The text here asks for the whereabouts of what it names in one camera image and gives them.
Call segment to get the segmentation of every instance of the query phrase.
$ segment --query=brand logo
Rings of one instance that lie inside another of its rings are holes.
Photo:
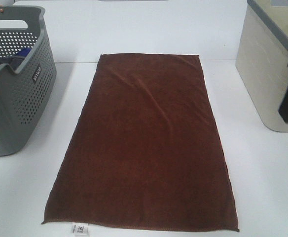
[[[32,80],[33,80],[34,84],[36,83],[37,79],[39,78],[41,71],[42,71],[42,68],[41,68],[41,65],[39,64],[36,68],[35,73],[32,76]]]

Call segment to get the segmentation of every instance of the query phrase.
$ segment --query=towel label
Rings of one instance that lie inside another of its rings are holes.
[[[88,236],[88,224],[72,223],[72,234],[80,236]]]
[[[42,68],[41,68],[41,65],[39,64],[36,68],[35,73],[32,76],[32,80],[33,80],[34,84],[36,83],[37,79],[39,78],[41,72],[42,72]]]

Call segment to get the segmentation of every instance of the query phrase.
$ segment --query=care tag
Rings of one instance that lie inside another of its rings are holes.
[[[72,223],[72,234],[80,236],[88,236],[88,224]]]

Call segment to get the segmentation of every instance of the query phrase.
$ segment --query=perforated basket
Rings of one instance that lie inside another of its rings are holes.
[[[0,156],[20,150],[38,123],[49,99],[56,69],[43,19],[34,6],[0,7],[0,20],[23,20],[26,29],[0,29],[0,58],[31,47],[14,71],[0,65]]]

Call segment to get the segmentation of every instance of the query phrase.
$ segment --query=basket hole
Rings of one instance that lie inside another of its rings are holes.
[[[22,20],[0,20],[0,29],[27,29],[28,24]]]

